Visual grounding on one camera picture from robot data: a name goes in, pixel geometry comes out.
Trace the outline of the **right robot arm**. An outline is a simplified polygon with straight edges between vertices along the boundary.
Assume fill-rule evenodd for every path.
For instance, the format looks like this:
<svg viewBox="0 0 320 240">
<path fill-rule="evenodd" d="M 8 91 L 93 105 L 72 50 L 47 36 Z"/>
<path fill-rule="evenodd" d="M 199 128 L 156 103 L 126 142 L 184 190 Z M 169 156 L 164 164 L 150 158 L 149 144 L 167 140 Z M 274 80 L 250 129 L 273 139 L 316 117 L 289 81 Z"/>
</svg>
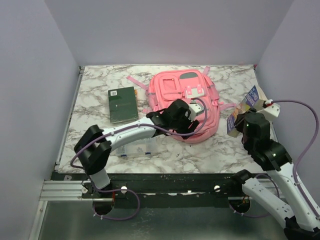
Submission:
<svg viewBox="0 0 320 240">
<path fill-rule="evenodd" d="M 304 185 L 294 175 L 294 164 L 287 150 L 270 137 L 270 122 L 262 113 L 248 111 L 239 114 L 235 128 L 242 133 L 242 143 L 248 155 L 280 188 L 285 201 L 262 186 L 252 173 L 241 170 L 231 179 L 230 191 L 246 194 L 271 214 L 289 240 L 318 240 L 320 218 L 313 212 L 318 205 L 301 192 Z"/>
</svg>

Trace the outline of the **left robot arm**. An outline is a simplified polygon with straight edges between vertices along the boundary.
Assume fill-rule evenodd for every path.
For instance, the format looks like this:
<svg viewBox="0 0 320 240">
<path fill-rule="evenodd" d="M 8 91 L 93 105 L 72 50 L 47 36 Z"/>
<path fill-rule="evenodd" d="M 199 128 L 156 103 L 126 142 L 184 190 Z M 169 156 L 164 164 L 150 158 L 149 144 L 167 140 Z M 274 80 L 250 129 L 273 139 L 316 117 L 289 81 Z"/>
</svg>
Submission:
<svg viewBox="0 0 320 240">
<path fill-rule="evenodd" d="M 149 112 L 145 117 L 118 127 L 101 129 L 92 125 L 74 146 L 75 156 L 70 165 L 84 170 L 94 185 L 93 191 L 101 198 L 111 191 L 111 180 L 105 169 L 110 153 L 132 142 L 150 139 L 159 135 L 182 137 L 193 136 L 204 127 L 196 118 L 207 115 L 206 105 L 198 97 L 189 103 L 182 99 L 174 100 L 167 108 Z"/>
</svg>

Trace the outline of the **dark green hardcover book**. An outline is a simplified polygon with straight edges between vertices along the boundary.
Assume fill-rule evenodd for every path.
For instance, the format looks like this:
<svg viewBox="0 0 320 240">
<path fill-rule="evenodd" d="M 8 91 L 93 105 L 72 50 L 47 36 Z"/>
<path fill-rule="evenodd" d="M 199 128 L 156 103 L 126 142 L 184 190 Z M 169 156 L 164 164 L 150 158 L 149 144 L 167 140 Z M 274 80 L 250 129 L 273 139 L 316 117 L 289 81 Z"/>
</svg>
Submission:
<svg viewBox="0 0 320 240">
<path fill-rule="evenodd" d="M 133 86 L 108 90 L 108 105 L 111 124 L 139 119 L 137 99 Z"/>
</svg>

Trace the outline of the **blue treehouse paperback book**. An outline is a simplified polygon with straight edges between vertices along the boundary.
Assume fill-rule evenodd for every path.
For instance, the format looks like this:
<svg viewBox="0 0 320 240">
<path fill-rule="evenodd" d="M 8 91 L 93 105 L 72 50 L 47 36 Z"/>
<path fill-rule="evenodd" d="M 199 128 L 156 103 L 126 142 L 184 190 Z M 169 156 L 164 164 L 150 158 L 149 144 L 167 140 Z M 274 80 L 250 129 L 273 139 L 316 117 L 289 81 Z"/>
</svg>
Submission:
<svg viewBox="0 0 320 240">
<path fill-rule="evenodd" d="M 257 111 L 263 109 L 263 104 L 267 100 L 267 97 L 259 85 L 254 85 L 249 92 L 245 95 L 242 101 L 236 105 L 235 109 L 226 119 L 226 133 L 230 137 L 236 138 L 239 132 L 236 130 L 235 123 L 237 116 L 244 114 L 250 108 L 254 108 Z"/>
</svg>

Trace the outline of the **pink student backpack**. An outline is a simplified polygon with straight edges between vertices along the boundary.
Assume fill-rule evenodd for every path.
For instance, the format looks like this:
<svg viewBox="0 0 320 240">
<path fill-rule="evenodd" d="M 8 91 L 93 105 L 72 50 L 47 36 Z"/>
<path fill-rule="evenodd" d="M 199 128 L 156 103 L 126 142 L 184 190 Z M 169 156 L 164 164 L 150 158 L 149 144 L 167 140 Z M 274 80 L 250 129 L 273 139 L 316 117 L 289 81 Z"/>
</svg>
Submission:
<svg viewBox="0 0 320 240">
<path fill-rule="evenodd" d="M 131 76 L 127 79 L 145 89 L 150 110 L 146 112 L 155 135 L 169 134 L 177 141 L 201 143 L 219 128 L 223 103 L 215 84 L 196 69 L 163 71 L 146 86 Z"/>
</svg>

